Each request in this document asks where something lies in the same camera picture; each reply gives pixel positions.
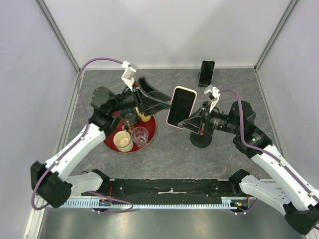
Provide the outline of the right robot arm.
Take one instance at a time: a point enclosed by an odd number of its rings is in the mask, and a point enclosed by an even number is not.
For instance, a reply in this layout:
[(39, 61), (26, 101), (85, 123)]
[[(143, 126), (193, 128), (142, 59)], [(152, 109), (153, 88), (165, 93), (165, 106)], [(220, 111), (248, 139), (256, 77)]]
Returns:
[(209, 102), (178, 123), (198, 137), (212, 136), (215, 130), (235, 135), (236, 148), (262, 167), (279, 186), (261, 182), (249, 172), (235, 172), (228, 183), (234, 196), (253, 196), (281, 213), (298, 233), (307, 235), (319, 228), (319, 191), (292, 168), (270, 138), (254, 121), (255, 112), (248, 102), (234, 102), (229, 114), (209, 112)]

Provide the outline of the blue-edged black phone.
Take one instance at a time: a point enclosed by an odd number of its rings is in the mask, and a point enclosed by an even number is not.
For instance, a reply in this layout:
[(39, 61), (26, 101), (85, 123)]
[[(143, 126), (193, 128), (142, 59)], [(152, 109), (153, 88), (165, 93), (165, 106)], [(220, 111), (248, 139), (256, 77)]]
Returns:
[(211, 60), (204, 60), (201, 63), (200, 72), (201, 73), (212, 73), (214, 72), (215, 62)]

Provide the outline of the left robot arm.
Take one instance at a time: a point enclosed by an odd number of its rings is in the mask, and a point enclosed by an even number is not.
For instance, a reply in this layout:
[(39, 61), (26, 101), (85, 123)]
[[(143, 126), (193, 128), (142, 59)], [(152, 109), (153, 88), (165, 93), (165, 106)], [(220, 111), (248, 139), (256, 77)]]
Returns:
[(94, 191), (99, 196), (109, 192), (109, 179), (99, 170), (71, 176), (75, 166), (117, 128), (121, 119), (116, 112), (139, 109), (145, 115), (170, 108), (171, 97), (152, 87), (145, 77), (133, 82), (133, 87), (115, 94), (106, 87), (92, 93), (94, 111), (80, 133), (55, 156), (45, 163), (34, 162), (30, 167), (33, 195), (39, 195), (48, 205), (59, 208), (71, 196)]

